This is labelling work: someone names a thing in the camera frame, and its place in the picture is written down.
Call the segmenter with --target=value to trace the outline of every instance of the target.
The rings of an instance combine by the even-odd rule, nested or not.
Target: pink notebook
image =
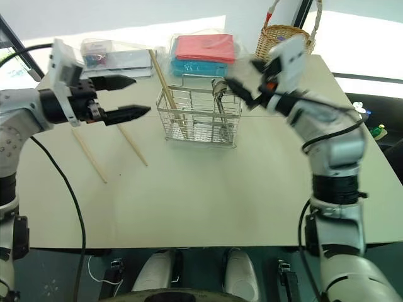
[[[227,64],[235,62],[232,35],[179,36],[175,51],[178,60],[213,61]]]

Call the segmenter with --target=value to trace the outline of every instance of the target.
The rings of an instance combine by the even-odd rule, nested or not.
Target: metal utensil holder
[[[161,91],[158,97],[157,110],[166,139],[235,147],[235,136],[242,112],[241,99],[231,90],[227,90],[221,100],[224,113],[220,113],[212,89],[184,87],[184,78],[188,76],[191,75],[182,76],[182,85],[169,86],[177,109],[170,107],[164,91]]]

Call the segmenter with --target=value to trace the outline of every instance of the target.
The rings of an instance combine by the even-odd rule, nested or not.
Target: white table
[[[258,83],[250,74],[249,82]],[[319,56],[310,56],[302,88],[347,105]],[[78,128],[106,171],[104,184],[63,124],[36,137],[54,155],[81,205],[88,248],[296,245],[297,222],[311,192],[302,141],[281,116],[245,109],[236,148],[166,141],[155,107],[157,79],[118,92],[99,92],[106,108],[151,104],[145,117],[124,127],[149,166],[116,126]],[[360,173],[368,243],[403,240],[403,187],[368,133]],[[20,212],[27,215],[31,246],[78,248],[81,232],[72,199],[48,158],[31,142],[18,170]]]

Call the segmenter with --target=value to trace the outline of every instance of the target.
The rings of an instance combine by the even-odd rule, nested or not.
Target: gray floor
[[[225,248],[193,248],[183,250],[184,273],[183,286],[188,288],[220,291],[220,268]],[[261,288],[262,301],[287,301],[285,291],[278,290],[276,278],[277,259],[289,261],[300,281],[302,301],[315,301],[307,277],[302,269],[300,257],[296,252],[287,252],[279,247],[244,248],[255,267]],[[119,293],[125,293],[133,286],[134,280],[144,262],[155,249],[116,249],[108,256],[93,257],[91,271],[103,277],[110,261],[122,257],[126,272]],[[397,292],[403,296],[403,242],[369,249],[367,257],[388,277]],[[97,301],[100,283],[94,282],[87,272],[87,260],[81,279],[80,301]],[[16,262],[16,287],[21,291],[22,301],[71,301],[78,255],[31,250],[24,258]],[[309,257],[309,263],[319,282],[319,263]]]

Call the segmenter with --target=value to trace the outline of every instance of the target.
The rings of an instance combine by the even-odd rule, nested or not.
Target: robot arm
[[[51,130],[54,124],[103,121],[113,125],[141,117],[146,106],[125,106],[105,111],[96,102],[96,91],[116,90],[135,80],[95,77],[80,80],[82,63],[71,47],[56,39],[50,56],[51,89],[0,91],[0,301],[18,301],[14,290],[13,261],[29,251],[28,220],[19,215],[16,171],[21,149],[34,134]]]
[[[253,99],[235,79],[227,83],[250,109],[260,105],[286,116],[305,141],[303,151],[309,157],[313,186],[305,240],[307,250],[321,260],[323,301],[401,302],[380,270],[362,257],[365,239],[359,198],[365,194],[358,191],[358,169],[365,134],[358,127],[358,115],[297,89],[305,65],[301,36],[279,44],[270,54],[268,65],[253,62],[263,74],[259,97]]]

